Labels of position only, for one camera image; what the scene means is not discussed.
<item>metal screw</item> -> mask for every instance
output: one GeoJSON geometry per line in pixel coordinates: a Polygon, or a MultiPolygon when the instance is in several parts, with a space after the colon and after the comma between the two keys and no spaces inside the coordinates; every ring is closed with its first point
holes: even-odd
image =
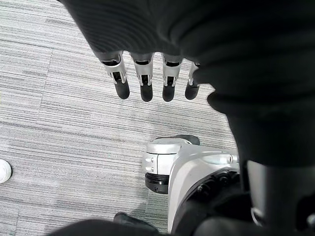
{"type": "Polygon", "coordinates": [[[202,197],[208,197],[210,195],[210,188],[205,184],[201,184],[197,187],[197,192],[202,197]]]}
{"type": "Polygon", "coordinates": [[[225,177],[225,176],[220,177],[219,181],[220,181],[220,183],[221,183],[223,186],[227,186],[227,185],[228,185],[228,178],[225,177]]]}

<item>white object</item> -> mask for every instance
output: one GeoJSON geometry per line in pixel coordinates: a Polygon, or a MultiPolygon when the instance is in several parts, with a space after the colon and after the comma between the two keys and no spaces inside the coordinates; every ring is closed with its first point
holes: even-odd
{"type": "Polygon", "coordinates": [[[6,182],[11,177],[11,166],[5,160],[0,159],[0,183],[6,182]]]}

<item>gray carpet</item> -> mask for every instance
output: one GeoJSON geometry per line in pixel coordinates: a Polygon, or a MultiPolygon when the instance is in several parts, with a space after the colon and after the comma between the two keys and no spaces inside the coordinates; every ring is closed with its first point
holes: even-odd
{"type": "Polygon", "coordinates": [[[0,235],[44,235],[118,211],[164,232],[167,196],[144,185],[146,143],[193,134],[203,145],[235,148],[225,116],[206,102],[210,86],[185,99],[188,61],[166,103],[156,54],[154,97],[145,103],[127,53],[124,59],[127,100],[59,2],[0,1],[0,158],[13,168],[0,185],[0,235]]]}

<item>black fingertip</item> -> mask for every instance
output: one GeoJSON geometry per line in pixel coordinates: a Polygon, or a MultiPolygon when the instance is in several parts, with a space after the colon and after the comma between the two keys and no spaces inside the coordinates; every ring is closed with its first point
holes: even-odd
{"type": "Polygon", "coordinates": [[[186,90],[185,90],[185,97],[188,100],[193,100],[194,98],[197,97],[198,91],[199,91],[199,86],[195,84],[189,85],[189,83],[187,83],[186,90]]]}
{"type": "Polygon", "coordinates": [[[165,102],[170,102],[174,98],[174,93],[175,93],[175,86],[172,87],[171,85],[168,86],[163,86],[163,99],[165,102]]]}
{"type": "Polygon", "coordinates": [[[130,90],[129,90],[129,85],[128,85],[128,81],[126,80],[126,82],[123,84],[121,80],[117,81],[117,84],[115,84],[115,88],[116,88],[116,92],[117,95],[121,98],[121,99],[126,99],[129,97],[130,95],[130,90]]]}
{"type": "Polygon", "coordinates": [[[150,102],[153,97],[152,85],[143,85],[140,86],[141,98],[145,102],[150,102]]]}

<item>floor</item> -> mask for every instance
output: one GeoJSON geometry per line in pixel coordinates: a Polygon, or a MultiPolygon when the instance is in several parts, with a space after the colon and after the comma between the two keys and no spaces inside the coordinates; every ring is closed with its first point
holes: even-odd
{"type": "Polygon", "coordinates": [[[124,59],[127,100],[59,2],[0,0],[0,158],[13,168],[0,185],[0,235],[45,235],[118,211],[165,232],[167,196],[149,191],[141,170],[146,143],[193,134],[202,145],[235,148],[225,116],[206,102],[209,85],[185,99],[188,61],[166,103],[156,54],[154,98],[145,103],[124,59]]]}

